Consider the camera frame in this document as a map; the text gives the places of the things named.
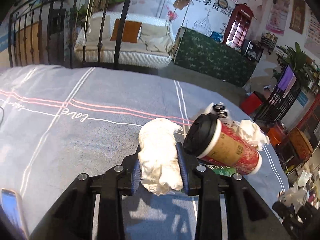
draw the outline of silver bolt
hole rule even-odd
[[[235,180],[241,180],[242,179],[242,175],[239,174],[239,173],[233,174],[233,177],[235,178]]]
[[[203,165],[197,166],[197,171],[204,172],[205,170],[206,170],[205,166],[203,166]]]
[[[123,167],[121,165],[117,165],[115,167],[115,172],[121,172],[121,171],[123,171]]]
[[[78,179],[79,179],[79,180],[86,180],[86,179],[87,179],[87,177],[88,177],[88,175],[87,175],[87,174],[85,174],[85,173],[81,173],[81,174],[78,176]]]

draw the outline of smartphone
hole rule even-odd
[[[27,240],[29,233],[22,213],[22,199],[20,195],[13,190],[1,188],[0,204],[9,221],[22,235],[23,239]]]

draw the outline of orange pillow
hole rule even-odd
[[[111,41],[117,40],[117,33],[119,28],[120,19],[116,19],[115,26],[113,28]],[[131,42],[131,43],[138,43],[138,35],[141,29],[140,22],[133,22],[133,21],[125,21],[124,29],[122,34],[122,41],[124,42]]]

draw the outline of black cup lid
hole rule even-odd
[[[207,148],[216,131],[217,117],[201,114],[190,127],[183,142],[185,153],[198,157]]]

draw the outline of black cable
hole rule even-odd
[[[2,109],[2,112],[3,112],[3,114],[2,114],[2,118],[1,118],[1,121],[0,121],[0,127],[1,127],[2,122],[3,122],[3,119],[4,119],[4,109],[3,109],[3,107],[2,107],[2,106],[0,106],[0,108]]]

